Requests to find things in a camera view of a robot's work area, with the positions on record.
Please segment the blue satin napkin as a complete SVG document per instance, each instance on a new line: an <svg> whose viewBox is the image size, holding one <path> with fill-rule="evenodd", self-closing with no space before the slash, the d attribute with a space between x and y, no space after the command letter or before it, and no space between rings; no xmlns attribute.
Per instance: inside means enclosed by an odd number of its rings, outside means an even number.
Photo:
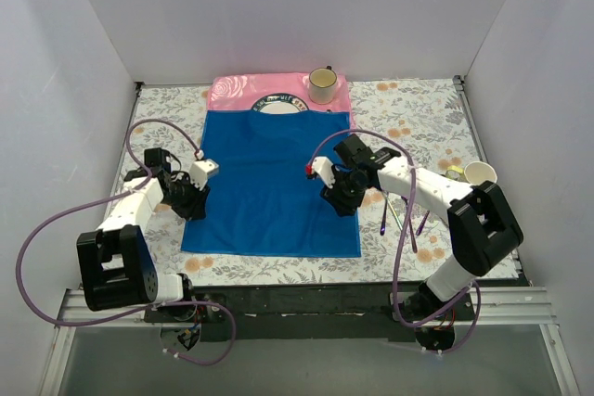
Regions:
<svg viewBox="0 0 594 396"><path fill-rule="evenodd" d="M201 147L219 165L206 217L185 225L190 253L358 258L358 220L340 217L305 176L320 142L344 138L346 112L210 111Z"/></svg>

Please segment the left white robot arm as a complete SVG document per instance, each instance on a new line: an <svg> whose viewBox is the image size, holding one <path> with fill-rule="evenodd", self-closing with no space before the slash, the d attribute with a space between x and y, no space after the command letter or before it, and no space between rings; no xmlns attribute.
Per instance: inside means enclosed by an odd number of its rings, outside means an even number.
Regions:
<svg viewBox="0 0 594 396"><path fill-rule="evenodd" d="M130 195L119 201L93 232L76 243L84 297L93 312L141 304L164 304L174 320L186 322L198 309L187 275L161 274L149 252L144 232L161 204L187 222L206 217L208 180L219 165L200 157L189 170L174 171L174 156L160 147L144 151L144 165L128 172Z"/></svg>

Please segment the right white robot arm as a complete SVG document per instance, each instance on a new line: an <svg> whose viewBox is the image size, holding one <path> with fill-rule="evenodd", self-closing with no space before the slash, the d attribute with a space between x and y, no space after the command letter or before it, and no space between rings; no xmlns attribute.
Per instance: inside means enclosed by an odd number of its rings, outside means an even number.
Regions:
<svg viewBox="0 0 594 396"><path fill-rule="evenodd" d="M451 255L417 290L400 300L392 291L394 315L405 326L418 327L451 312L479 277L486 275L523 243L523 231L499 185L484 180L469 185L416 165L394 141L373 150L360 129L340 135L334 152L340 161L314 153L307 178L323 183L320 196L341 216L353 216L370 188L406 201L403 227L408 229L414 205L439 217L449 229Z"/></svg>

